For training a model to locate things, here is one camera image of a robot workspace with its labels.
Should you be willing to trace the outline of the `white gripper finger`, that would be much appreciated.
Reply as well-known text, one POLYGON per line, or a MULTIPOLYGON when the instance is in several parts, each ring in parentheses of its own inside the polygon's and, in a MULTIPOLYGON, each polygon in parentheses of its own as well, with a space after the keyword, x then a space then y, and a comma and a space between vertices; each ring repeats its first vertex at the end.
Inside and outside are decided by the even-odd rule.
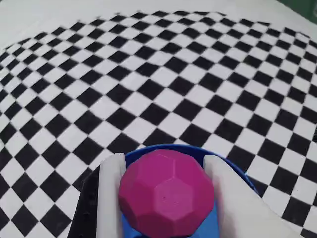
POLYGON ((125 155, 106 158, 84 181, 69 238, 122 238, 118 189, 126 171, 125 155))
POLYGON ((299 238, 220 157, 204 156, 214 185, 221 238, 299 238))

